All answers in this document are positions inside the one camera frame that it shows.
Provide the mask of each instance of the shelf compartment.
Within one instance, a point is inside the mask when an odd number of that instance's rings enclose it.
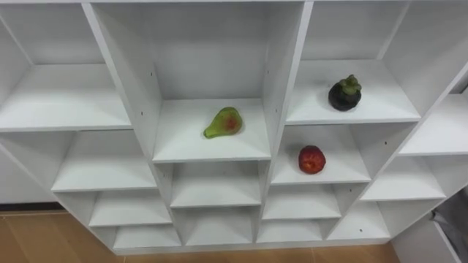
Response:
[[[104,191],[156,188],[135,134],[82,131],[58,171],[52,191]]]
[[[359,105],[340,112],[328,103],[328,92],[354,74],[363,86]],[[302,61],[292,92],[287,125],[389,123],[418,121],[420,115],[378,60]]]
[[[121,226],[117,228],[113,249],[181,246],[171,225]]]
[[[263,219],[340,218],[329,185],[274,186],[268,192]]]
[[[390,234],[375,202],[362,202],[351,207],[328,236],[328,240],[378,238],[390,238]]]
[[[445,197],[437,179],[422,158],[397,157],[375,180],[361,200],[444,199]]]
[[[0,107],[0,132],[131,128],[105,64],[32,66]]]
[[[99,194],[89,226],[171,224],[166,207],[155,190],[105,191]]]
[[[203,131],[223,108],[235,107],[242,129],[234,136],[206,139]],[[260,99],[164,101],[154,149],[155,163],[250,161],[271,157]]]
[[[260,205],[256,161],[174,164],[171,207]]]
[[[321,241],[320,226],[311,220],[273,220],[261,223],[257,243]]]
[[[468,92],[449,94],[400,150],[400,156],[468,154]]]
[[[322,172],[307,175],[298,167],[298,155],[306,145],[317,145],[327,164]],[[349,128],[336,126],[287,126],[284,128],[272,185],[358,183],[371,179]]]
[[[252,243],[252,211],[245,207],[174,210],[186,245]]]

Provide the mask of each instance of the mangosteen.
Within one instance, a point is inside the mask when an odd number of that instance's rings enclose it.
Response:
[[[347,111],[356,107],[361,100],[361,85],[354,75],[340,80],[328,92],[328,101],[339,111]]]

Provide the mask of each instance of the white shelf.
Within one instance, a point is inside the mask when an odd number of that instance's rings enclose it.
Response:
[[[132,130],[83,131],[61,165],[52,191],[156,188]]]
[[[203,131],[223,108],[235,107],[243,121],[233,136],[206,139]],[[271,157],[260,99],[164,101],[153,161],[246,161]]]
[[[186,213],[186,245],[252,243],[252,222],[242,208],[197,210]]]
[[[171,207],[260,205],[256,161],[175,164]]]
[[[331,87],[354,74],[362,85],[362,99],[347,112],[328,103]],[[378,60],[301,61],[288,110],[287,125],[388,123],[418,121],[420,115]]]
[[[468,93],[449,94],[400,150],[400,156],[468,154]]]
[[[105,191],[94,205],[89,226],[171,224],[169,213],[155,190]]]
[[[314,221],[264,221],[257,243],[320,241],[320,227]]]
[[[298,155],[306,145],[322,150],[327,164],[316,175],[298,167]],[[358,183],[371,179],[350,130],[340,126],[287,126],[273,174],[272,185],[310,183]]]
[[[340,210],[329,185],[274,186],[268,191],[263,219],[339,218]]]
[[[328,236],[328,240],[390,238],[375,202],[358,203]]]
[[[104,64],[32,66],[0,108],[0,132],[131,128]]]
[[[114,249],[181,246],[173,226],[121,226]]]
[[[361,200],[444,199],[446,196],[421,157],[398,157]]]

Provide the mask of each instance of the white wall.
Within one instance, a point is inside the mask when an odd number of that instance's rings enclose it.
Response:
[[[48,192],[1,151],[0,167],[0,204],[55,202]]]

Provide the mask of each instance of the cubby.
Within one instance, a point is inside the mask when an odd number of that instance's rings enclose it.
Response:
[[[176,220],[185,245],[232,245],[253,241],[252,216],[254,208],[177,209]]]
[[[258,243],[321,241],[320,225],[313,220],[264,221],[259,230]]]
[[[6,5],[0,15],[0,131],[131,129],[79,4]]]
[[[174,164],[171,207],[260,205],[256,161]]]
[[[0,1],[0,161],[116,254],[386,243],[468,185],[466,2],[29,2]]]

